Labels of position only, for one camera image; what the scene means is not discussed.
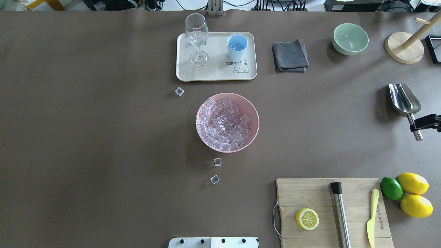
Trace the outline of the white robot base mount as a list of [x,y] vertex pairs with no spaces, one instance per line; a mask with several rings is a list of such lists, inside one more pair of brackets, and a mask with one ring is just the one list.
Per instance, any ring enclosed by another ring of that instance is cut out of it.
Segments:
[[169,248],[258,248],[257,237],[175,237]]

